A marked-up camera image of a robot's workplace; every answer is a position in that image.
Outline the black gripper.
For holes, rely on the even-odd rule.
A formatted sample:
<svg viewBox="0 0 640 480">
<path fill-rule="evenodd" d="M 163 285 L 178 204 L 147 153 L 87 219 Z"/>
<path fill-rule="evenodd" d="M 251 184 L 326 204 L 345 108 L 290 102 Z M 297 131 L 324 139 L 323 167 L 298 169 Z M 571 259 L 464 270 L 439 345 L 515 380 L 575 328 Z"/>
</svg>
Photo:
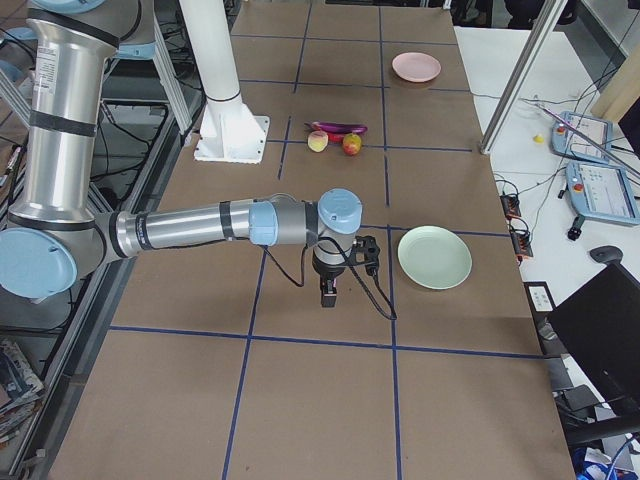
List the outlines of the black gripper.
<svg viewBox="0 0 640 480">
<path fill-rule="evenodd" d="M 321 306 L 334 307 L 337 300 L 337 278 L 344 272 L 345 266 L 324 262 L 313 262 L 312 265 L 320 279 Z"/>
</svg>

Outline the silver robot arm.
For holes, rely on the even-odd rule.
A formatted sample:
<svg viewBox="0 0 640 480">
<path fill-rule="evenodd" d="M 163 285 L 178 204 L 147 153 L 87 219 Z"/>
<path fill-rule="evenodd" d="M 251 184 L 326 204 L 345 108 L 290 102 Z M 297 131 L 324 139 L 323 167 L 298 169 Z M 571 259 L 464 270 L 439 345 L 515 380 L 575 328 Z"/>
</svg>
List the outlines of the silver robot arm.
<svg viewBox="0 0 640 480">
<path fill-rule="evenodd" d="M 329 295 L 350 265 L 362 204 L 335 188 L 307 202 L 287 194 L 169 212 L 94 215 L 87 207 L 103 71 L 121 47 L 154 50 L 150 1 L 34 1 L 38 40 L 25 183 L 1 233 L 1 284 L 21 297 L 69 289 L 99 266 L 144 251 L 247 240 L 314 253 Z"/>
</svg>

